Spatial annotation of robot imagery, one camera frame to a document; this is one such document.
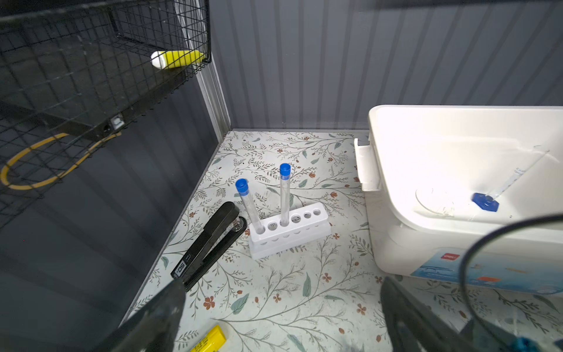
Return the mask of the white test tube rack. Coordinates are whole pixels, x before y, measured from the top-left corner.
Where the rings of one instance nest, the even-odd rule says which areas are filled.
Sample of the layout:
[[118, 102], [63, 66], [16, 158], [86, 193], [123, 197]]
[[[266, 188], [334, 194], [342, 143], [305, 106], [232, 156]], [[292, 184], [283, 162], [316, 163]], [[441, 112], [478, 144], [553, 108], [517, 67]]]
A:
[[262, 220], [265, 232], [258, 234], [249, 225], [249, 252], [253, 260], [259, 260], [293, 247], [316, 241], [331, 235], [328, 213], [321, 202], [297, 208], [289, 212], [290, 222], [280, 225], [280, 215]]

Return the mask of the clear glass flask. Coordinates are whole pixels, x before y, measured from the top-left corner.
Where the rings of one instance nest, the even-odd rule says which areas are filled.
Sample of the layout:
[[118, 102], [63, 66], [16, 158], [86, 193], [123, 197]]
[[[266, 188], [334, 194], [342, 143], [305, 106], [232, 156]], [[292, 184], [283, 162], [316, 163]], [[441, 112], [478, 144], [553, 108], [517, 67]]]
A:
[[455, 204], [451, 195], [441, 189], [422, 187], [415, 191], [416, 200], [427, 211], [442, 217], [455, 215]]

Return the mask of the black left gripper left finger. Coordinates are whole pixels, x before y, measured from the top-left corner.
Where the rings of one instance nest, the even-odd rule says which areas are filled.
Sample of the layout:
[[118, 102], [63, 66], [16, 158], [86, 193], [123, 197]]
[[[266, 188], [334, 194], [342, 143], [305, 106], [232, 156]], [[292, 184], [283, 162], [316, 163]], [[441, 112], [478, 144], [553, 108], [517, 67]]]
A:
[[182, 280], [173, 280], [93, 350], [172, 351], [185, 301]]

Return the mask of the blue bottle cap piece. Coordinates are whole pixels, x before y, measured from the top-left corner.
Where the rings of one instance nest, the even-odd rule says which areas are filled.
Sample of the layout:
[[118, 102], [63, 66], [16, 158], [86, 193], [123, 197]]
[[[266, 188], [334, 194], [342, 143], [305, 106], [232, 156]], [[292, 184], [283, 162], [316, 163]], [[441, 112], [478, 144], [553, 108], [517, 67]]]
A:
[[504, 172], [499, 181], [485, 193], [473, 193], [471, 201], [480, 209], [488, 212], [497, 212], [499, 208], [498, 198], [511, 186], [519, 181], [531, 168], [542, 158], [548, 155], [550, 150], [537, 145], [531, 151], [514, 161], [509, 169]]

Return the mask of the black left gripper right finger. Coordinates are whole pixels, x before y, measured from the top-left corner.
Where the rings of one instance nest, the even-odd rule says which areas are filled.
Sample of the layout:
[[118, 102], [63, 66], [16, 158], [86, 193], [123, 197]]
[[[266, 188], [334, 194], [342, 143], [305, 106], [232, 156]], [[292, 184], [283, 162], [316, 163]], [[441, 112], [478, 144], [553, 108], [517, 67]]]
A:
[[391, 277], [381, 287], [381, 308], [393, 351], [476, 350]]

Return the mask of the test tube blue cap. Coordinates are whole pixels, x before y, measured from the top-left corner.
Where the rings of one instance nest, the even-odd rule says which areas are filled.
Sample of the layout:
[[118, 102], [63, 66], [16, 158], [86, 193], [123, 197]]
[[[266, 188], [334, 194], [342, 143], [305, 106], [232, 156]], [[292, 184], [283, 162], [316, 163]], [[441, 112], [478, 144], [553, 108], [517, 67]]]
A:
[[280, 165], [280, 197], [281, 214], [280, 225], [287, 227], [290, 222], [290, 177], [291, 166], [284, 163]]
[[235, 187], [243, 201], [246, 212], [251, 220], [252, 225], [254, 226], [255, 232], [259, 235], [262, 235], [265, 232], [265, 227], [261, 222], [254, 199], [250, 193], [248, 180], [244, 178], [238, 179], [235, 183]]

